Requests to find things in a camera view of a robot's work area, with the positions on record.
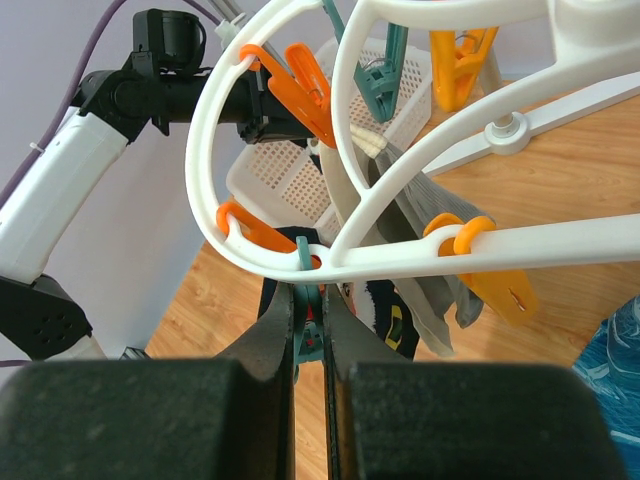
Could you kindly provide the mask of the orange clothes peg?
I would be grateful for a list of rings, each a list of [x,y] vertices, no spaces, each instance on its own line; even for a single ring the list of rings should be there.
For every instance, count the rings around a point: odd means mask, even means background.
[[[279,279],[318,269],[321,262],[235,202],[221,204],[214,214],[210,244],[227,260],[251,273]]]

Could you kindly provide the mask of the white round clip hanger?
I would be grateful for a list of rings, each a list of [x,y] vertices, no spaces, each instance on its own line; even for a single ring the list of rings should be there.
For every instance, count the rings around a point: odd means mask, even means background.
[[[551,96],[630,74],[639,68],[639,5],[635,1],[360,1],[346,25],[333,75],[331,113],[338,151],[361,201],[330,247],[317,246],[321,265],[303,270],[293,254],[272,252],[223,233],[213,183],[215,130],[227,96],[247,69],[240,58],[248,43],[262,44],[312,1],[272,1],[234,38],[214,67],[196,105],[186,144],[185,180],[193,216],[214,248],[252,273],[292,283],[335,283],[494,270],[635,261],[639,218],[622,215],[512,228],[478,235],[468,254],[440,256],[455,225],[404,243],[363,246],[362,239],[402,188],[428,164],[489,121]],[[386,20],[408,28],[466,30],[547,17],[555,62],[482,98],[449,118],[368,185],[349,131],[347,96],[360,50],[373,24]]]

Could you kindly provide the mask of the cream beige sock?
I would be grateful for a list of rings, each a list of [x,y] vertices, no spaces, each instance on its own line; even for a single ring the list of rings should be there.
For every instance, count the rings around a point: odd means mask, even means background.
[[[322,141],[318,145],[319,162],[331,202],[341,227],[361,201],[339,152]],[[455,354],[445,314],[458,304],[460,282],[452,276],[396,278],[391,280],[400,298],[409,307],[412,324],[421,340],[436,355]]]

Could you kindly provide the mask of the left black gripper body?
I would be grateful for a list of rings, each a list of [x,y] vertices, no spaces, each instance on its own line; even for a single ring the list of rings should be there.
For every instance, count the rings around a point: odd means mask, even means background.
[[[237,124],[247,144],[292,141],[305,144],[315,135],[304,126],[269,90],[271,74],[266,69],[247,70],[236,84],[248,87],[249,116]]]

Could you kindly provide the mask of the dark navy sock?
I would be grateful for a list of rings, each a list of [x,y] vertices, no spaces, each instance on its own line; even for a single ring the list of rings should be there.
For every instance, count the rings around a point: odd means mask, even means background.
[[[312,228],[289,226],[276,230],[291,241],[298,236],[305,236],[310,244],[321,243],[318,232]],[[273,279],[263,279],[258,317],[270,306],[277,283]],[[414,360],[419,335],[414,328],[409,307],[390,280],[341,283],[338,289],[354,315],[386,346]]]

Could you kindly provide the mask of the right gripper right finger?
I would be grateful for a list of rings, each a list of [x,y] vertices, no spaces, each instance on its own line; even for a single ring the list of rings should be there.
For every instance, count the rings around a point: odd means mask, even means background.
[[[329,286],[332,479],[624,479],[594,393],[545,364],[412,362]]]

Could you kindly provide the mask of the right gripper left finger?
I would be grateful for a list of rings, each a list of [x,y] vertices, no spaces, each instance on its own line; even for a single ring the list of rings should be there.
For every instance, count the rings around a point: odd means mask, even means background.
[[[5,479],[291,479],[293,289],[212,358],[38,362],[1,391]]]

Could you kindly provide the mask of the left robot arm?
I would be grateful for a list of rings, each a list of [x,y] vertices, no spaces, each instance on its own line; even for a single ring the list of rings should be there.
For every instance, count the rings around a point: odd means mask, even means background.
[[[84,311],[45,267],[107,169],[145,126],[168,134],[190,122],[209,76],[198,4],[138,12],[124,65],[89,71],[118,9],[100,18],[50,126],[1,193],[1,333],[26,361],[102,356]]]

